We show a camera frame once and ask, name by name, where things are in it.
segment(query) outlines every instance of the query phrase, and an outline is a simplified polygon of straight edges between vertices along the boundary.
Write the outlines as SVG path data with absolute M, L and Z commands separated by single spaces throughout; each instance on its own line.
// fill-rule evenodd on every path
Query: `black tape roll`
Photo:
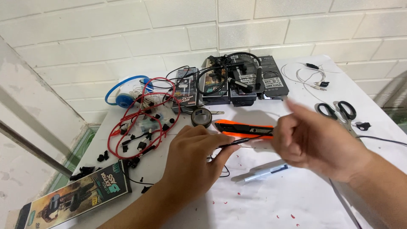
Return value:
M 203 125 L 205 128 L 208 128 L 212 123 L 212 113 L 205 108 L 198 108 L 192 111 L 191 122 L 193 126 Z

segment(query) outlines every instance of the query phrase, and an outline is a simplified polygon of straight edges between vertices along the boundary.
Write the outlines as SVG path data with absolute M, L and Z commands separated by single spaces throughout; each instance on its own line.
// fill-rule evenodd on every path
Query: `blue headphones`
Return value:
M 110 96 L 110 94 L 111 94 L 116 88 L 118 88 L 118 87 L 121 86 L 122 84 L 125 84 L 125 83 L 127 83 L 128 81 L 130 81 L 130 80 L 138 79 L 138 78 L 143 78 L 144 84 L 147 84 L 148 81 L 150 81 L 150 79 L 149 79 L 147 76 L 145 76 L 145 75 L 137 75 L 137 76 L 133 76 L 133 77 L 130 77 L 130 78 L 128 78 L 128 79 L 125 79 L 125 80 L 121 81 L 120 83 L 116 84 L 113 88 L 111 88 L 111 89 L 107 92 L 107 94 L 106 94 L 106 96 L 105 96 L 105 102 L 106 102 L 107 104 L 109 104 L 109 105 L 112 105 L 112 106 L 118 105 L 118 106 L 123 107 L 123 108 L 129 108 L 129 106 L 134 102 L 134 100 L 135 100 L 136 98 L 134 98 L 133 96 L 131 96 L 131 95 L 127 94 L 127 93 L 120 93 L 120 94 L 116 97 L 116 103 L 109 103 L 109 102 L 107 101 L 107 98 Z M 152 83 L 149 83 L 148 87 L 146 87 L 146 90 L 149 91 L 149 92 L 152 92 L 151 89 L 154 89 L 154 87 L 153 87 Z

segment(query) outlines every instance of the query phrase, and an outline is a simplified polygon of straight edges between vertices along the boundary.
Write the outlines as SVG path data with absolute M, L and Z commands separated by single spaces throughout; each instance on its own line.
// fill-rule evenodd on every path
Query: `metal bar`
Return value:
M 4 136 L 8 137 L 17 145 L 21 146 L 23 149 L 27 150 L 32 155 L 36 156 L 41 161 L 45 162 L 47 165 L 51 166 L 52 168 L 62 173 L 63 175 L 67 177 L 72 176 L 72 172 L 69 169 L 65 168 L 63 165 L 58 163 L 58 161 L 54 160 L 52 157 L 50 157 L 45 152 L 40 150 L 31 142 L 29 142 L 27 139 L 25 139 L 23 136 L 19 135 L 16 131 L 11 129 L 1 120 L 0 120 L 0 133 L 4 134 Z

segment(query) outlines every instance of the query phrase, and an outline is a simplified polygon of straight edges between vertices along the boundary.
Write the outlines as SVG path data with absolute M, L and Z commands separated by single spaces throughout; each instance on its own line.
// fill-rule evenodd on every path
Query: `hand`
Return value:
M 233 141 L 234 137 L 224 134 L 209 134 L 201 125 L 185 126 L 170 144 L 161 187 L 181 196 L 184 202 L 205 194 L 221 175 L 230 155 L 240 146 L 222 149 L 211 162 L 206 158 L 218 146 Z
M 281 117 L 272 145 L 288 164 L 349 182 L 369 163 L 372 152 L 337 121 L 287 100 L 293 112 Z

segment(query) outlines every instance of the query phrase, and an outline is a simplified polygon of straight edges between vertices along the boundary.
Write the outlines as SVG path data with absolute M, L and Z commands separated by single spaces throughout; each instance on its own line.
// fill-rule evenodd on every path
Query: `scissors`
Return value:
M 352 114 L 349 114 L 349 113 L 345 110 L 344 105 L 347 106 L 347 107 L 350 109 L 350 111 L 351 111 Z M 322 106 L 326 108 L 326 110 L 328 111 L 328 114 L 325 114 L 324 112 L 321 111 L 321 107 L 322 107 Z M 354 119 L 356 118 L 356 110 L 355 110 L 355 108 L 354 108 L 350 103 L 348 103 L 348 102 L 346 102 L 346 101 L 340 101 L 340 102 L 338 102 L 338 104 L 337 104 L 336 106 L 339 108 L 339 112 L 344 115 L 344 117 L 345 117 L 345 123 L 344 123 L 344 122 L 341 122 L 341 121 L 338 119 L 338 116 L 336 115 L 335 110 L 332 109 L 331 106 L 329 106 L 329 105 L 326 104 L 326 103 L 320 103 L 320 104 L 318 104 L 317 110 L 318 110 L 318 112 L 319 112 L 320 114 L 322 114 L 322 115 L 324 115 L 324 116 L 326 116 L 326 117 L 330 117 L 330 118 L 332 118 L 332 119 L 338 121 L 340 124 L 342 124 L 342 125 L 345 127 L 345 129 L 346 129 L 354 138 L 356 138 L 356 139 L 358 139 L 359 141 L 361 141 L 360 138 L 358 138 L 358 135 L 357 135 L 357 134 L 353 131 L 353 129 L 352 129 L 352 120 L 354 120 Z

